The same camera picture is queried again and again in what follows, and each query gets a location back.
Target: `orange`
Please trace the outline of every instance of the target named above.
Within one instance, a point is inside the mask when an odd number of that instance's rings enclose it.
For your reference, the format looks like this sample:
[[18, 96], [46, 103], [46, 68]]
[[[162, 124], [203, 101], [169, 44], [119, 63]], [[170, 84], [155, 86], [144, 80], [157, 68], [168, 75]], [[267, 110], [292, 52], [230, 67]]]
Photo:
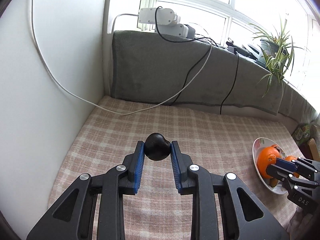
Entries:
[[277, 144], [271, 145], [270, 147], [275, 148], [278, 152], [280, 152], [280, 147]]
[[257, 160], [257, 167], [263, 178], [272, 178], [267, 174], [266, 168], [270, 164], [276, 164], [277, 158], [280, 158], [280, 153], [274, 147], [266, 147], [260, 152]]
[[[292, 155], [289, 155], [289, 156], [287, 156], [284, 160], [290, 162], [290, 161], [292, 161], [292, 160], [297, 160], [297, 159], [298, 159], [297, 157], [294, 157], [294, 156], [292, 156]], [[294, 175], [296, 178], [299, 177], [299, 174], [296, 173], [296, 172], [294, 172], [293, 175]]]

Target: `mattress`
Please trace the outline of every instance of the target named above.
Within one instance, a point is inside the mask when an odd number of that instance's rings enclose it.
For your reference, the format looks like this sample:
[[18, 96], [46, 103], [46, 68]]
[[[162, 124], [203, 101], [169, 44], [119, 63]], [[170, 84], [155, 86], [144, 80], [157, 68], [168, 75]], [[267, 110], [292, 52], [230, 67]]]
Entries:
[[[108, 96], [99, 105], [123, 113], [150, 106]], [[145, 141], [153, 132], [163, 134], [169, 141], [177, 140], [181, 152], [209, 172], [237, 174], [281, 225], [288, 224], [296, 205], [286, 198], [287, 194], [275, 195], [262, 184], [252, 159], [252, 144], [258, 137], [270, 138], [289, 155], [302, 156], [287, 129], [278, 122], [174, 106], [159, 106], [128, 116], [95, 108], [63, 161], [49, 206], [80, 174], [95, 176], [121, 164], [127, 154], [134, 152], [137, 141]], [[138, 194], [124, 196], [126, 239], [190, 239], [191, 214], [192, 196], [178, 194], [170, 158], [159, 162], [145, 158]], [[221, 223], [219, 234], [223, 239]]]

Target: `plant pot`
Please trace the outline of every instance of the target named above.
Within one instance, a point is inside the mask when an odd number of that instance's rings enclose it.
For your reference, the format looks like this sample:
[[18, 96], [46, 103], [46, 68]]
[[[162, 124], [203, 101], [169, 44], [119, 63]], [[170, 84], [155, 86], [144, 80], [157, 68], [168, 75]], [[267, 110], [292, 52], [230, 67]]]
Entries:
[[267, 55], [276, 56], [276, 52], [279, 50], [278, 44], [272, 42], [272, 41], [266, 41], [266, 40], [260, 40], [261, 41], [261, 48], [265, 51]]

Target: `black cable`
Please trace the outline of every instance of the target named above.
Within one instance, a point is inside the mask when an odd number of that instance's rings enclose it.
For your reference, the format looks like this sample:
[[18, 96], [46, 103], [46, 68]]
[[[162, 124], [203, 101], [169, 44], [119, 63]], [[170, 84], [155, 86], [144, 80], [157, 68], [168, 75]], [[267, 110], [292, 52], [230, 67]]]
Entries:
[[226, 99], [228, 98], [228, 96], [231, 94], [232, 90], [233, 90], [233, 87], [235, 86], [235, 83], [236, 83], [236, 79], [237, 79], [237, 74], [238, 74], [238, 67], [239, 67], [239, 53], [237, 53], [238, 55], [238, 62], [237, 62], [237, 68], [236, 68], [236, 74], [235, 74], [235, 80], [233, 81], [233, 84], [232, 84], [232, 87], [228, 93], [228, 95], [226, 96], [226, 98], [222, 101], [221, 105], [220, 105], [220, 114], [221, 114], [221, 110], [222, 110], [222, 105], [224, 103], [224, 101], [226, 101]]
[[[203, 38], [197, 38], [197, 39], [192, 39], [192, 40], [187, 40], [187, 41], [170, 41], [170, 40], [166, 39], [164, 36], [162, 36], [162, 34], [159, 32], [159, 29], [158, 29], [157, 11], [158, 11], [159, 8], [162, 8], [162, 7], [159, 6], [158, 8], [156, 8], [156, 12], [155, 12], [156, 30], [157, 30], [159, 36], [160, 36], [162, 39], [164, 39], [165, 41], [172, 42], [172, 43], [186, 43], [186, 42], [191, 42], [191, 41], [199, 41], [199, 40], [202, 40], [202, 39], [207, 39], [207, 40], [210, 39], [211, 41], [214, 42], [214, 44], [215, 44], [217, 47], [219, 47], [219, 46], [217, 45], [217, 43], [216, 43], [213, 39], [211, 39], [210, 37], [205, 37], [205, 36], [203, 36]], [[199, 64], [199, 62], [200, 62], [201, 60], [204, 59], [204, 57], [209, 53], [209, 51], [210, 51], [210, 47], [209, 47], [209, 49], [206, 51], [206, 53], [201, 57], [201, 59], [199, 59], [199, 60], [189, 69], [189, 71], [188, 71], [188, 73], [187, 73], [187, 75], [186, 75], [186, 78], [185, 78], [185, 80], [184, 80], [184, 84], [183, 84], [182, 88], [185, 87], [185, 85], [186, 85], [186, 83], [187, 83], [188, 76], [189, 76], [191, 70], [193, 70], [193, 68], [194, 68], [197, 64]], [[180, 95], [181, 95], [181, 92], [177, 95], [177, 97], [174, 99], [174, 101], [169, 104], [169, 106], [172, 106], [172, 105], [177, 101], [177, 99], [179, 98]]]
[[[186, 75], [186, 79], [184, 80], [184, 83], [183, 83], [182, 88], [184, 88], [184, 86], [186, 85], [187, 79], [188, 79], [188, 76], [189, 76], [191, 70], [193, 70], [193, 68], [194, 68], [196, 65], [198, 65], [201, 60], [204, 59], [204, 57], [209, 53], [209, 51], [210, 51], [210, 48], [209, 48], [209, 49], [207, 50], [207, 52], [201, 57], [201, 59], [199, 59], [199, 60], [189, 69], [189, 71], [188, 71], [188, 73], [187, 73], [187, 75]], [[181, 92], [177, 95], [177, 97], [175, 98], [175, 100], [172, 101], [171, 104], [169, 104], [169, 106], [172, 106], [172, 105], [177, 101], [177, 99], [179, 98], [180, 95], [181, 95]]]
[[208, 38], [208, 37], [206, 37], [206, 36], [204, 36], [204, 35], [202, 35], [202, 34], [197, 34], [197, 33], [195, 33], [195, 35], [202, 36], [202, 37], [204, 37], [204, 38], [206, 38], [206, 39], [208, 40], [208, 41], [201, 41], [201, 40], [199, 40], [200, 42], [203, 42], [203, 43], [205, 43], [205, 44], [210, 44], [210, 42], [209, 42], [209, 39], [210, 39], [211, 41], [213, 41], [213, 42], [215, 43], [215, 41], [214, 41], [213, 39]]

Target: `blue gripper pad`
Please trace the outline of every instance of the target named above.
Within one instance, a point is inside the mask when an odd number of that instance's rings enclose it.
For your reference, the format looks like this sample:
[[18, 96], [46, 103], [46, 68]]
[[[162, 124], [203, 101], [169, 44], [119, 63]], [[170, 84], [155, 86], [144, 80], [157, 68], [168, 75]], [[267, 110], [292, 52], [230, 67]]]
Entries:
[[277, 158], [276, 166], [278, 166], [280, 168], [283, 168], [283, 169], [285, 169], [287, 171], [297, 172], [296, 165], [293, 162], [288, 162], [288, 161], [285, 161], [283, 159]]
[[134, 190], [135, 194], [138, 193], [138, 189], [140, 188], [140, 183], [141, 183], [142, 169], [143, 169], [143, 163], [144, 163], [143, 148], [144, 148], [144, 143], [142, 143], [142, 145], [141, 145], [137, 165], [134, 170], [133, 190]]
[[178, 190], [178, 193], [180, 193], [180, 191], [182, 189], [181, 172], [180, 172], [180, 168], [179, 168], [179, 164], [178, 164], [178, 160], [177, 160], [176, 151], [175, 151], [172, 143], [170, 144], [170, 147], [171, 147], [170, 157], [171, 157], [174, 182], [176, 184], [176, 188]]

